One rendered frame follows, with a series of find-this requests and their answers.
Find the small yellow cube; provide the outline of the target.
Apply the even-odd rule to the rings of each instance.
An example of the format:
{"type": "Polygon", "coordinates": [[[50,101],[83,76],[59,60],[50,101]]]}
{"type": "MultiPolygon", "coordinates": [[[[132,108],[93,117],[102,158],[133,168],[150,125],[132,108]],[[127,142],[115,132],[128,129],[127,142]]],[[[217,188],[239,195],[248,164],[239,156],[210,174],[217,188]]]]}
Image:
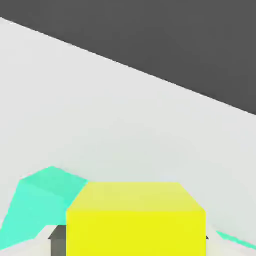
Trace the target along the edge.
{"type": "Polygon", "coordinates": [[[66,212],[66,256],[206,256],[206,212],[177,182],[90,181],[66,212]]]}

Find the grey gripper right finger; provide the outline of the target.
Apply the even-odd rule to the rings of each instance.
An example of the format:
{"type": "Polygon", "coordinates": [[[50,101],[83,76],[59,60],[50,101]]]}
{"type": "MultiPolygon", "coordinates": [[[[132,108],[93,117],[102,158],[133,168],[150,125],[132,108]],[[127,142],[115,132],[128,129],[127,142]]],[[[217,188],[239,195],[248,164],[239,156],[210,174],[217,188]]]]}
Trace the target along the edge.
{"type": "Polygon", "coordinates": [[[256,245],[206,224],[206,256],[256,256],[256,245]]]}

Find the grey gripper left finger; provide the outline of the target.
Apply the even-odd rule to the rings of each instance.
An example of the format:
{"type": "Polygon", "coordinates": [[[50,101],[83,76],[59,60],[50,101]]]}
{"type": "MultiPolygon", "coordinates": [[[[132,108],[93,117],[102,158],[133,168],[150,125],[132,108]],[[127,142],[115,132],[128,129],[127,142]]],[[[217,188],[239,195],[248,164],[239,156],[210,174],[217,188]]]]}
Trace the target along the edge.
{"type": "Polygon", "coordinates": [[[0,250],[0,256],[67,256],[66,226],[47,225],[34,239],[0,250]]]}

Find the small turquoise cube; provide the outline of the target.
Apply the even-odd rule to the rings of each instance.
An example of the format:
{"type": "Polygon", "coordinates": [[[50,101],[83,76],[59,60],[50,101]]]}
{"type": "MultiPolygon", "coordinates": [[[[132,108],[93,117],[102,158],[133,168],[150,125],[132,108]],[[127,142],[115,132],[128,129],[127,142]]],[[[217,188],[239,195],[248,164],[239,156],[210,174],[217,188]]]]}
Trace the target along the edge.
{"type": "Polygon", "coordinates": [[[65,225],[66,211],[88,180],[50,166],[21,179],[0,228],[0,251],[65,225]]]}

